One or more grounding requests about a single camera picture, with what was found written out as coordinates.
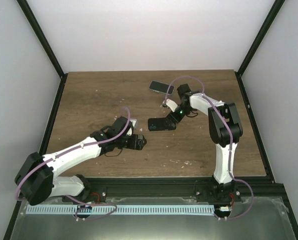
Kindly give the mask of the black phone case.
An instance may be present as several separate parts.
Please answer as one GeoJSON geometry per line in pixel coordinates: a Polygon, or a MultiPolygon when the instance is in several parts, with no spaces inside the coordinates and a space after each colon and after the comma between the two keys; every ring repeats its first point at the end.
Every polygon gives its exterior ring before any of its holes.
{"type": "Polygon", "coordinates": [[[176,129],[176,125],[167,118],[149,118],[148,129],[151,132],[173,131],[176,129]]]}

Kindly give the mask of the black frame post left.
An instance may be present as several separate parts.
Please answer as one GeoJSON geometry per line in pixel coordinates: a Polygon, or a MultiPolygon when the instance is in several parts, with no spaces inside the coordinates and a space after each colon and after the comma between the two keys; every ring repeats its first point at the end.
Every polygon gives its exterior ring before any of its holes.
{"type": "Polygon", "coordinates": [[[40,42],[44,52],[46,53],[48,59],[50,60],[53,68],[55,69],[58,76],[62,79],[65,76],[65,73],[56,58],[56,55],[54,54],[38,20],[36,19],[29,3],[26,0],[16,0],[19,7],[21,8],[22,12],[24,13],[24,16],[26,17],[29,25],[31,26],[33,32],[35,33],[38,41],[40,42]]]}

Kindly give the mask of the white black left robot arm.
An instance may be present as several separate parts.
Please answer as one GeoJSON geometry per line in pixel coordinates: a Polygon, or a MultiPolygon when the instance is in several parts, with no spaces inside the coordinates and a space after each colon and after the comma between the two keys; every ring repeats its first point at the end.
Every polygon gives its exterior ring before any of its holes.
{"type": "Polygon", "coordinates": [[[43,203],[51,197],[74,198],[85,202],[91,199],[92,187],[81,174],[70,177],[62,173],[74,166],[113,150],[130,149],[140,151],[147,144],[142,134],[135,134],[137,121],[119,117],[113,125],[107,125],[90,134],[81,142],[63,150],[40,155],[31,153],[25,160],[17,176],[17,196],[30,205],[43,203]]]}

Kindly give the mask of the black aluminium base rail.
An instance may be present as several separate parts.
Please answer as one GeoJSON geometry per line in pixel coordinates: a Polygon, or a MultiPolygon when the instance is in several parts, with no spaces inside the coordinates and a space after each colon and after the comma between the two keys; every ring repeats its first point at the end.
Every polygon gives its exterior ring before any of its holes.
{"type": "Polygon", "coordinates": [[[87,177],[91,191],[105,198],[195,198],[197,202],[220,203],[249,197],[249,188],[240,182],[216,190],[211,177],[87,177]]]}

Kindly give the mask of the lavender phone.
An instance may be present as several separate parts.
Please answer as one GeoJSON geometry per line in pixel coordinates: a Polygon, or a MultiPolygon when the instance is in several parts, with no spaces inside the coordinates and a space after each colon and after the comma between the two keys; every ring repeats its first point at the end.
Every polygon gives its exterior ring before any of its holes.
{"type": "Polygon", "coordinates": [[[134,129],[137,129],[137,125],[138,125],[138,120],[137,119],[130,119],[130,122],[132,123],[132,125],[133,125],[133,128],[134,129]]]}

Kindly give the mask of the black frame post right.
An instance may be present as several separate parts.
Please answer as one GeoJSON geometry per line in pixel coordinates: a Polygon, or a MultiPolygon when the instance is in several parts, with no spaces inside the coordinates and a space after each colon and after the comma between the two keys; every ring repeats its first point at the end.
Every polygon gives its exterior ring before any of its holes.
{"type": "Polygon", "coordinates": [[[280,12],[281,8],[283,7],[285,0],[275,0],[272,7],[270,8],[268,14],[266,15],[256,37],[254,38],[246,56],[244,57],[237,73],[238,75],[242,76],[247,67],[249,66],[252,58],[254,57],[255,53],[257,52],[259,46],[261,45],[262,41],[264,40],[266,34],[268,33],[270,27],[272,26],[274,20],[276,19],[278,13],[280,12]]]}

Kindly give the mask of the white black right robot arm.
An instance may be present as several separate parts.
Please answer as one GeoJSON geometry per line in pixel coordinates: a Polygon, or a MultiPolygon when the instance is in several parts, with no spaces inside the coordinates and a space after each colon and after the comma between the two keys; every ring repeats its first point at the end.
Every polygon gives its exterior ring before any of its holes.
{"type": "Polygon", "coordinates": [[[165,97],[162,105],[171,112],[169,123],[176,125],[184,115],[196,110],[208,117],[210,138],[216,146],[216,166],[210,184],[211,197],[220,202],[234,190],[234,155],[240,137],[242,123],[234,103],[215,100],[201,91],[191,91],[187,84],[177,88],[180,104],[165,97]]]}

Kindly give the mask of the black frame post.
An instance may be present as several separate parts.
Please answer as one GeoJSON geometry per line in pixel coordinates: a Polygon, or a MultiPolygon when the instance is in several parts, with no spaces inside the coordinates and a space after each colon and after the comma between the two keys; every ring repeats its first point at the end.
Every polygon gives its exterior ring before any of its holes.
{"type": "Polygon", "coordinates": [[[268,14],[266,15],[256,37],[254,38],[246,56],[244,57],[237,73],[238,75],[242,76],[247,67],[249,66],[252,58],[254,57],[255,53],[257,52],[259,46],[261,45],[262,41],[264,40],[266,34],[268,33],[270,27],[272,26],[274,20],[276,19],[278,13],[280,12],[281,8],[283,7],[285,0],[275,0],[272,7],[270,8],[268,14]]]}
{"type": "Polygon", "coordinates": [[[38,41],[40,42],[44,52],[46,53],[48,59],[50,60],[53,68],[55,69],[58,76],[62,79],[65,76],[65,73],[56,58],[56,55],[54,54],[38,20],[36,19],[29,3],[26,0],[16,0],[19,7],[21,8],[22,12],[24,13],[24,16],[26,17],[29,25],[31,26],[33,32],[35,33],[38,41]]]}

